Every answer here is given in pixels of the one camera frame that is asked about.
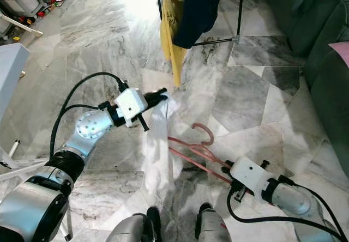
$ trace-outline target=white cloth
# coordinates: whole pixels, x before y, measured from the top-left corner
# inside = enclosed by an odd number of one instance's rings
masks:
[[[178,110],[178,104],[169,94],[168,99],[152,109],[150,130],[143,138],[142,152],[145,160],[145,187],[149,193],[157,190],[174,189],[174,180],[179,177],[183,167],[182,160],[169,152],[168,122]]]

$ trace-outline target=pink cushion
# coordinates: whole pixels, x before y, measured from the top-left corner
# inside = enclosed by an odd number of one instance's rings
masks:
[[[349,41],[329,44],[344,60],[349,68]]]

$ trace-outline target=metal stand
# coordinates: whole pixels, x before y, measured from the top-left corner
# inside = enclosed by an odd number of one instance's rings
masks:
[[[163,19],[163,11],[161,9],[161,0],[158,0],[158,6],[159,6],[160,19],[162,20]],[[238,15],[238,28],[237,28],[237,31],[236,31],[236,37],[235,38],[219,39],[219,40],[213,40],[213,41],[207,41],[207,42],[200,42],[200,43],[195,43],[193,46],[215,44],[215,43],[221,43],[221,42],[230,42],[230,41],[235,41],[236,43],[239,43],[239,41],[240,41],[241,19],[242,19],[242,6],[243,6],[243,0],[240,0],[240,2],[239,2],[239,15]]]
[[[26,16],[26,17],[36,17],[37,12],[45,5],[46,3],[43,2],[43,0],[38,0],[39,5],[33,10],[29,10],[27,5],[22,0],[16,0],[18,5],[24,10],[23,12],[16,12],[13,11],[10,7],[6,6],[4,3],[3,5],[10,11],[14,16]]]

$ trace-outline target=black garment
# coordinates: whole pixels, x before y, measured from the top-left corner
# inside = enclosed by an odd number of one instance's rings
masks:
[[[189,49],[203,32],[208,32],[217,19],[219,0],[185,0],[183,18],[173,43]]]

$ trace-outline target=black cable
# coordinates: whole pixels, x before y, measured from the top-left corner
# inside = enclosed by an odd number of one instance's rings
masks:
[[[339,225],[337,218],[335,217],[333,211],[331,210],[331,208],[329,207],[329,205],[326,203],[326,201],[325,201],[318,193],[316,193],[315,191],[313,191],[313,190],[311,190],[311,189],[308,189],[308,188],[305,187],[305,186],[298,185],[298,184],[296,184],[296,183],[295,183],[294,185],[295,185],[295,186],[302,187],[302,188],[308,190],[308,191],[309,191],[310,193],[312,193],[318,200],[320,200],[320,202],[324,205],[324,207],[326,208],[326,210],[329,212],[329,214],[330,214],[330,216],[331,216],[331,218],[332,218],[332,220],[333,220],[333,222],[334,222],[334,224],[335,224],[335,226],[336,226],[336,228],[337,228],[339,234],[340,234],[340,235],[342,236],[342,238],[343,238],[343,241],[348,242],[348,239],[346,238],[343,229],[342,229],[341,226]]]
[[[89,108],[90,110],[98,110],[98,107],[94,107],[94,106],[89,106],[89,105],[84,105],[84,104],[76,104],[76,105],[70,105],[68,106],[65,110],[64,113],[66,113],[68,110],[72,109],[72,108],[76,108],[76,107],[85,107],[85,108]]]
[[[118,83],[118,87],[119,87],[119,90],[120,91],[123,91],[125,89],[125,87],[127,87],[127,85],[122,82],[121,79],[119,79],[117,76],[115,76],[114,74],[111,74],[109,72],[97,72],[97,73],[94,73],[94,74],[91,74],[85,78],[83,78],[82,80],[80,80],[73,88],[72,90],[69,92],[67,98],[65,99],[62,107],[61,107],[61,110],[58,114],[58,117],[55,121],[55,124],[53,125],[53,128],[52,128],[52,132],[51,132],[51,139],[50,139],[50,159],[53,158],[53,151],[55,149],[55,141],[56,141],[56,135],[57,135],[57,130],[58,130],[58,126],[59,126],[59,122],[61,121],[61,118],[62,116],[64,115],[64,113],[66,112],[65,111],[65,108],[71,98],[71,96],[74,94],[74,92],[76,91],[76,89],[82,85],[85,81],[89,80],[90,78],[92,77],[96,77],[96,76],[110,76],[112,77],[113,79],[116,80],[116,82]]]
[[[308,226],[312,226],[312,227],[316,227],[319,228],[325,232],[330,233],[332,236],[338,238],[341,242],[347,242],[345,238],[343,238],[340,234],[338,234],[336,231],[333,231],[332,229],[320,225],[318,223],[309,221],[309,220],[305,220],[305,219],[299,219],[296,217],[285,217],[285,216],[267,216],[267,217],[256,217],[253,219],[242,219],[241,217],[238,217],[237,215],[235,215],[235,213],[233,212],[231,205],[230,205],[230,201],[231,201],[231,197],[233,195],[233,189],[231,189],[229,191],[229,194],[227,196],[227,207],[228,207],[228,211],[229,213],[232,215],[232,217],[234,219],[236,219],[239,222],[242,223],[258,223],[258,222],[271,222],[271,221],[287,221],[287,222],[296,222],[296,223],[302,223]]]

